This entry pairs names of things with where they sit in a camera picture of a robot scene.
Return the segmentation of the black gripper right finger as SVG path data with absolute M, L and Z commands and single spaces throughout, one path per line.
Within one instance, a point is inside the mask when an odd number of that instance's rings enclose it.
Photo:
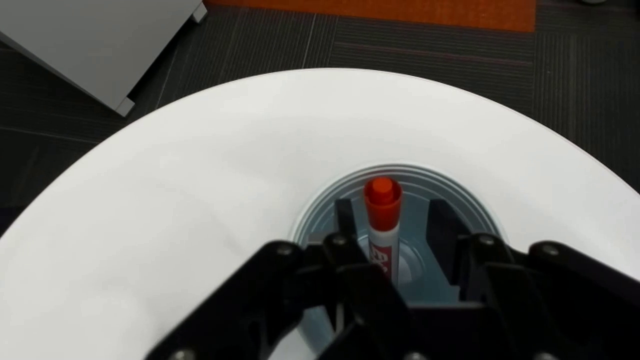
M 554 240 L 526 252 L 472 232 L 443 199 L 426 217 L 430 245 L 461 302 L 483 360 L 640 360 L 640 283 Z

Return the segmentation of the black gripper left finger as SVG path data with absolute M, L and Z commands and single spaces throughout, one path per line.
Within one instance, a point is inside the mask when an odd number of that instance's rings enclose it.
M 334 213 L 337 225 L 319 243 L 263 243 L 144 360 L 267 360 L 318 305 L 336 332 L 318 360 L 403 360 L 413 350 L 412 314 L 360 249 L 352 201 L 336 199 Z

